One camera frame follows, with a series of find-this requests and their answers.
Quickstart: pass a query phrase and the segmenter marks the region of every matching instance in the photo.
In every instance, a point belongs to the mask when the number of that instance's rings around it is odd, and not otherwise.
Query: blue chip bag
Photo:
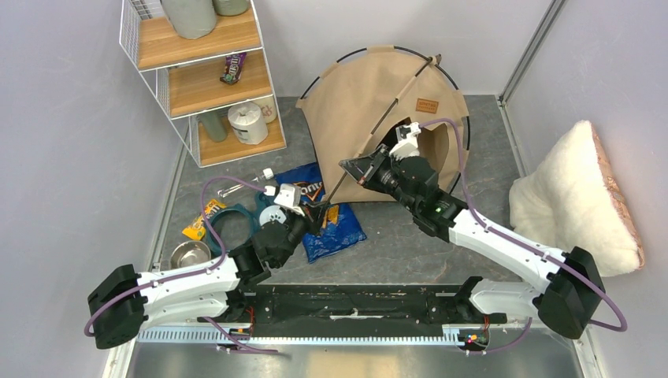
[[[325,194],[317,163],[276,174],[276,181],[278,184],[293,183],[301,187],[302,200],[307,202],[318,202]],[[321,229],[320,236],[311,234],[304,236],[303,243],[309,263],[366,239],[366,234],[347,203],[331,205],[323,224],[325,226]]]

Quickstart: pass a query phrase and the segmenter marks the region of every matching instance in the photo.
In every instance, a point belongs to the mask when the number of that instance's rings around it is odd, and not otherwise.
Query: wooden shelf board
[[[155,69],[261,46],[253,7],[239,16],[218,16],[215,29],[197,39],[179,37],[167,18],[159,17],[143,20],[139,26],[137,66]]]
[[[169,107],[172,117],[217,108],[234,102],[272,94],[261,51],[251,51],[243,64],[241,79],[232,85],[220,81],[225,59],[212,59],[169,71]]]
[[[228,137],[222,142],[214,142],[206,134],[204,126],[201,123],[199,124],[199,159],[202,162],[202,166],[244,158],[285,147],[283,135],[280,133],[278,118],[267,124],[269,134],[265,140],[257,145],[241,143],[236,138],[236,135],[234,135],[234,132],[232,132],[232,127],[227,117],[223,117],[223,125],[228,132]]]

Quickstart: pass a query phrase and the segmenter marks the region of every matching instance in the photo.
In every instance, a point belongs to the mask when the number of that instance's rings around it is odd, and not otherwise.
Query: white wall
[[[278,95],[301,95],[333,61],[392,44],[442,66],[469,95],[498,94],[549,0],[256,0]]]
[[[118,45],[121,2],[3,2],[0,376],[96,377],[87,296],[144,268],[178,138]]]
[[[629,319],[625,334],[597,332],[612,377],[666,375],[666,20],[660,0],[567,2],[509,104],[530,172],[576,121],[591,120],[639,228],[647,266],[605,280]]]

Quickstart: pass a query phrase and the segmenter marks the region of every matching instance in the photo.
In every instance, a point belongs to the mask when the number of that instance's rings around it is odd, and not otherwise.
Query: stainless steel bowl
[[[211,250],[209,247],[204,242],[190,240],[181,243],[172,252],[172,258],[169,259],[169,267],[171,269],[178,269],[185,266],[202,264],[208,260],[211,260]]]

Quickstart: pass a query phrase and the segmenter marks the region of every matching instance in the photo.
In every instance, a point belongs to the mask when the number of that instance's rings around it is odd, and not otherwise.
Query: white wire shelf
[[[198,39],[178,36],[159,0],[124,0],[121,45],[139,71],[205,61],[260,50],[254,7],[234,17],[218,17],[216,27]]]
[[[278,117],[268,124],[269,135],[258,145],[239,142],[225,114],[229,106],[275,93],[253,0],[239,16],[218,17],[214,30],[199,39],[179,37],[160,0],[121,1],[119,43],[199,167],[286,147],[278,108]],[[233,85],[221,83],[223,57],[240,52],[248,52],[241,79]],[[228,131],[219,143],[199,122],[199,114],[212,110],[219,112]]]

